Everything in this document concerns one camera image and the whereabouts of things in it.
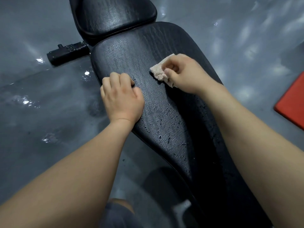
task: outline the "towel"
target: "towel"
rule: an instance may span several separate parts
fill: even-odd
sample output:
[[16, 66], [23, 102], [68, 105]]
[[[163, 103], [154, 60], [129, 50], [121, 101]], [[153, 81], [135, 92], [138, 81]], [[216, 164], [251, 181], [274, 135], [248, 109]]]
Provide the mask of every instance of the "towel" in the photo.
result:
[[164, 81], [168, 84], [171, 88], [174, 87], [173, 82], [167, 77], [167, 75], [164, 73], [164, 71], [161, 68], [161, 65], [171, 56], [175, 55], [174, 53], [169, 55], [168, 57], [164, 58], [160, 63], [152, 66], [150, 68], [150, 71], [153, 73], [156, 80]]

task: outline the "left hand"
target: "left hand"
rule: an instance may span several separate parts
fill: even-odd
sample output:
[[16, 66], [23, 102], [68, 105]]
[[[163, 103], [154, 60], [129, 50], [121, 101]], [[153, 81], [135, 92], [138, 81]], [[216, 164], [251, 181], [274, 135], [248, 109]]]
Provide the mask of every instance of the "left hand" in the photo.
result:
[[101, 97], [110, 122], [125, 119], [134, 126], [145, 106], [143, 93], [139, 87], [132, 88], [134, 81], [126, 73], [110, 73], [102, 79]]

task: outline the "textured leather upholstery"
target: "textured leather upholstery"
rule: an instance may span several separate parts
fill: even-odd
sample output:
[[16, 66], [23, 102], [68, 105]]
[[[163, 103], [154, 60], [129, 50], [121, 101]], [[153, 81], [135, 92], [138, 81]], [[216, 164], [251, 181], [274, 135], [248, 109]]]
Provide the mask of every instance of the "textured leather upholstery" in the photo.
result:
[[172, 53], [194, 58], [221, 83], [191, 37], [179, 26], [165, 22], [105, 39], [93, 48], [91, 62], [100, 82], [112, 71], [126, 72], [142, 89], [146, 105], [133, 132], [181, 174], [213, 224], [269, 227], [205, 103], [156, 81], [149, 73], [151, 66]]
[[76, 27], [90, 45], [157, 17], [150, 0], [70, 0]]

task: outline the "forearm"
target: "forearm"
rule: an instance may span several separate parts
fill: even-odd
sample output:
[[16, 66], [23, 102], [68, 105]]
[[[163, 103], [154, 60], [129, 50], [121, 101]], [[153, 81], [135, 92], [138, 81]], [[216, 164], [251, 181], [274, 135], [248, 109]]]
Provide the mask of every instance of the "forearm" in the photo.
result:
[[275, 227], [303, 224], [303, 152], [243, 107], [224, 86], [214, 84], [200, 97], [212, 111], [235, 165]]
[[132, 129], [122, 119], [65, 157], [0, 207], [1, 227], [82, 227], [100, 217]]

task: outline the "gray shorts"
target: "gray shorts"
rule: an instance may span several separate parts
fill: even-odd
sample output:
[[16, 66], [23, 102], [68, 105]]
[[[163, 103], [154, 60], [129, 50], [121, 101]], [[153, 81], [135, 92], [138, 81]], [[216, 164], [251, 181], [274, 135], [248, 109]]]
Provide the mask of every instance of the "gray shorts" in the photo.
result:
[[135, 215], [118, 203], [107, 203], [99, 227], [101, 228], [142, 228]]

